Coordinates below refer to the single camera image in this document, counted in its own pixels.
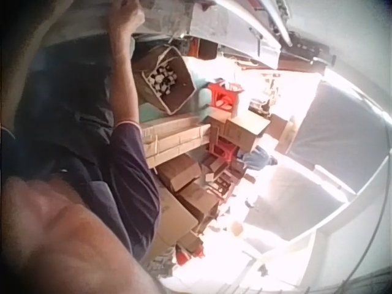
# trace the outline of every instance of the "man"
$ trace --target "man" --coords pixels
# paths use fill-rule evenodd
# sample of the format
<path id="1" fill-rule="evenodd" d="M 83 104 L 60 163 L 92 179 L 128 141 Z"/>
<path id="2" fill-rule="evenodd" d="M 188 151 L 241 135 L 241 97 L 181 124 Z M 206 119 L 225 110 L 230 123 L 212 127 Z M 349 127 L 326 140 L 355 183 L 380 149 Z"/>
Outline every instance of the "man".
<path id="1" fill-rule="evenodd" d="M 110 12 L 111 110 L 105 97 L 48 97 L 47 104 L 31 97 L 44 104 L 21 124 L 33 125 L 34 134 L 15 127 L 29 63 L 71 3 L 50 1 L 38 14 L 29 11 L 26 17 L 35 19 L 19 32 L 24 44 L 14 43 L 17 59 L 3 68 L 2 262 L 38 293 L 164 293 L 138 264 L 160 213 L 130 64 L 130 35 L 144 22 L 138 0 L 114 0 Z M 82 74 L 93 74 L 88 70 Z"/>
<path id="2" fill-rule="evenodd" d="M 243 162 L 246 168 L 250 170 L 260 171 L 267 165 L 277 165 L 277 159 L 272 155 L 269 155 L 262 147 L 256 146 L 256 148 L 248 153 L 242 150 L 237 152 L 237 159 Z"/>

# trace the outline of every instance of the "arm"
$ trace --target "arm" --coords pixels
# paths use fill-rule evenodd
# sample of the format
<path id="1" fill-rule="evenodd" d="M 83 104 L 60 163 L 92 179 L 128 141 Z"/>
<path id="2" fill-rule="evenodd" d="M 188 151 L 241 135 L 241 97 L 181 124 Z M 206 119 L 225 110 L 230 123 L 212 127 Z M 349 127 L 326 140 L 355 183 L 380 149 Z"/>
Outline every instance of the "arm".
<path id="1" fill-rule="evenodd" d="M 4 41 L 1 54 L 1 126 L 13 131 L 15 114 L 22 97 L 28 69 L 42 38 L 73 0 L 51 1 L 29 10 Z"/>
<path id="2" fill-rule="evenodd" d="M 138 97 L 130 64 L 130 35 L 144 22 L 138 0 L 114 0 L 109 18 L 109 36 L 113 54 L 110 104 L 115 126 L 124 121 L 139 123 Z"/>
<path id="3" fill-rule="evenodd" d="M 144 22 L 138 0 L 114 0 L 110 15 L 110 42 L 114 65 L 110 103 L 115 129 L 110 139 L 111 190 L 137 260 L 154 238 L 160 200 L 147 166 L 140 129 L 138 101 L 130 64 L 130 35 Z"/>

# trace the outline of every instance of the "brown cardboard box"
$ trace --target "brown cardboard box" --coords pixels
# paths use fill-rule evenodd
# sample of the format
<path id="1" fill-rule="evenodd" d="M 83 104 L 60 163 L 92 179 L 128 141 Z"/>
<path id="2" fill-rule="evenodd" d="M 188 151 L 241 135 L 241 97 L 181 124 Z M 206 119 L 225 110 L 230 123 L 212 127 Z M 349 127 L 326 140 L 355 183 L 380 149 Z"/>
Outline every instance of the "brown cardboard box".
<path id="1" fill-rule="evenodd" d="M 170 88 L 170 94 L 159 97 L 147 81 L 154 70 L 159 66 L 166 65 L 169 65 L 177 74 L 177 80 L 175 85 Z M 139 97 L 169 115 L 176 113 L 195 92 L 195 86 L 185 61 L 174 46 L 154 47 L 144 57 L 132 64 L 132 70 Z"/>
<path id="2" fill-rule="evenodd" d="M 268 119 L 248 110 L 247 114 L 226 121 L 224 138 L 242 150 L 251 152 L 269 123 Z"/>
<path id="3" fill-rule="evenodd" d="M 197 225 L 195 217 L 166 189 L 157 179 L 161 216 L 157 233 L 144 261 L 154 259 L 163 254 L 167 248 L 173 246 L 183 236 Z"/>
<path id="4" fill-rule="evenodd" d="M 194 253 L 200 245 L 203 245 L 203 241 L 194 232 L 190 231 L 178 241 L 178 244 L 188 252 Z"/>
<path id="5" fill-rule="evenodd" d="M 154 138 L 148 137 L 143 139 L 145 156 L 151 157 L 160 154 L 171 148 L 182 145 L 189 141 L 207 136 L 209 132 L 209 124 L 196 125 L 187 127 L 187 129 L 174 130 L 165 135 L 157 135 Z"/>
<path id="6" fill-rule="evenodd" d="M 187 153 L 190 150 L 196 149 L 200 146 L 206 145 L 209 142 L 209 135 L 201 138 L 191 140 L 181 145 L 170 148 L 162 153 L 155 154 L 151 157 L 147 157 L 146 161 L 149 168 L 154 168 L 172 158 L 175 158 L 181 154 Z"/>
<path id="7" fill-rule="evenodd" d="M 193 179 L 202 175 L 197 161 L 187 154 L 157 166 L 158 177 L 172 192 L 177 192 Z"/>
<path id="8" fill-rule="evenodd" d="M 165 137 L 167 134 L 196 126 L 199 122 L 199 117 L 190 113 L 144 122 L 140 124 L 143 142 L 155 140 L 156 137 Z"/>
<path id="9" fill-rule="evenodd" d="M 214 206 L 219 203 L 215 195 L 204 190 L 195 182 L 179 191 L 176 197 L 199 222 L 208 216 Z"/>
<path id="10" fill-rule="evenodd" d="M 229 166 L 229 164 L 221 158 L 209 155 L 202 163 L 202 171 L 206 182 L 212 182 L 218 178 Z"/>
<path id="11" fill-rule="evenodd" d="M 283 130 L 287 125 L 287 120 L 275 114 L 272 114 L 269 120 L 271 121 L 271 123 L 266 128 L 265 134 L 271 136 L 276 140 L 279 140 L 279 138 L 283 134 Z"/>
<path id="12" fill-rule="evenodd" d="M 214 109 L 205 119 L 205 123 L 211 124 L 213 127 L 219 128 L 219 135 L 224 137 L 225 123 L 230 118 L 230 112 Z"/>

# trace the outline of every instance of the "cable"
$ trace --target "cable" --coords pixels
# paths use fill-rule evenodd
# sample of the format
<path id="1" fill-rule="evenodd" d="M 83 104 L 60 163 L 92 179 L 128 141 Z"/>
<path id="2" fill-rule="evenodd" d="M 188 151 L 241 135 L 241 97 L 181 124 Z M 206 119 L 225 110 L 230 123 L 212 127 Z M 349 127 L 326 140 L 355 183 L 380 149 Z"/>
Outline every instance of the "cable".
<path id="1" fill-rule="evenodd" d="M 342 282 L 342 284 L 336 289 L 336 291 L 334 292 L 334 294 L 338 294 L 338 293 L 342 293 L 344 287 L 346 286 L 346 284 L 348 283 L 348 281 L 352 278 L 352 276 L 355 274 L 355 272 L 357 271 L 357 269 L 360 267 L 360 265 L 362 264 L 365 256 L 368 254 L 369 249 L 371 248 L 373 241 L 375 239 L 375 236 L 380 228 L 380 224 L 382 221 L 382 217 L 384 215 L 385 212 L 385 207 L 386 207 L 386 203 L 388 201 L 388 196 L 390 193 L 390 187 L 391 187 L 391 138 L 390 138 L 390 134 L 388 131 L 388 124 L 386 122 L 386 120 L 384 119 L 384 124 L 385 124 L 385 132 L 386 132 L 386 144 L 388 147 L 388 170 L 386 172 L 386 186 L 385 186 L 385 196 L 384 196 L 384 201 L 382 203 L 382 207 L 381 207 L 381 212 L 380 212 L 380 216 L 379 219 L 377 221 L 377 224 L 375 225 L 373 234 L 370 238 L 369 244 L 366 246 L 365 251 L 363 252 L 360 260 L 358 261 L 358 263 L 355 265 L 354 269 L 351 271 L 351 273 L 347 276 L 346 280 L 344 280 Z"/>

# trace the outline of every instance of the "red object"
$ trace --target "red object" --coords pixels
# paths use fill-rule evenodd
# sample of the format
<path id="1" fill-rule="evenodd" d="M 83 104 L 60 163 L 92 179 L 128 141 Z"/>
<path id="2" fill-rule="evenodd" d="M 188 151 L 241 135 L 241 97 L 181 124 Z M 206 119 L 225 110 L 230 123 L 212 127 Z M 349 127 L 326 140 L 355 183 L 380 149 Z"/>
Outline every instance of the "red object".
<path id="1" fill-rule="evenodd" d="M 217 144 L 209 143 L 208 151 L 226 162 L 231 162 L 235 157 L 237 146 L 219 137 Z"/>
<path id="2" fill-rule="evenodd" d="M 176 252 L 176 260 L 179 266 L 183 266 L 190 260 L 190 257 L 182 251 Z"/>
<path id="3" fill-rule="evenodd" d="M 203 250 L 204 250 L 203 246 L 199 245 L 199 247 L 193 253 L 193 256 L 200 257 L 200 258 L 204 257 L 205 255 Z"/>
<path id="4" fill-rule="evenodd" d="M 224 81 L 220 83 L 210 83 L 207 88 L 211 90 L 210 106 L 227 112 L 232 112 L 233 105 L 237 100 L 238 94 L 243 90 L 239 85 L 230 84 L 232 89 L 224 88 Z"/>

